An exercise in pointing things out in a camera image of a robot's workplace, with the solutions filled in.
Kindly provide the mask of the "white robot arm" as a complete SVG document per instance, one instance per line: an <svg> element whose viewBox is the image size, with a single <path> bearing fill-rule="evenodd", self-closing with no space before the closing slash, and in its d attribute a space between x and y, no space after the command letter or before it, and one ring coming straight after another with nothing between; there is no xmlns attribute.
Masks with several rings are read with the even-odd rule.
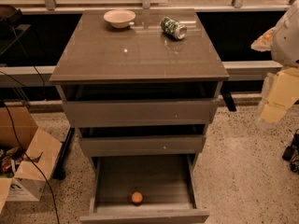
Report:
<svg viewBox="0 0 299 224"><path fill-rule="evenodd" d="M299 1L293 2L276 26L251 48L270 51L272 60L282 65L279 72L265 78L258 108L258 121L277 124L299 100Z"/></svg>

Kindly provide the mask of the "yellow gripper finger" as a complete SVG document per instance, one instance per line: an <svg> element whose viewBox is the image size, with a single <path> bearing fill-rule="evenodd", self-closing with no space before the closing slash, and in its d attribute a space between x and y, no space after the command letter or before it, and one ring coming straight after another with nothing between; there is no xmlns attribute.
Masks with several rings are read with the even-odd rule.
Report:
<svg viewBox="0 0 299 224"><path fill-rule="evenodd" d="M275 31L275 28L270 28L265 33L260 35L256 40L254 40L250 47L253 50L260 52L270 51Z"/></svg>
<svg viewBox="0 0 299 224"><path fill-rule="evenodd" d="M263 83L259 119L276 124L298 100L298 68L285 68L276 74L268 73Z"/></svg>

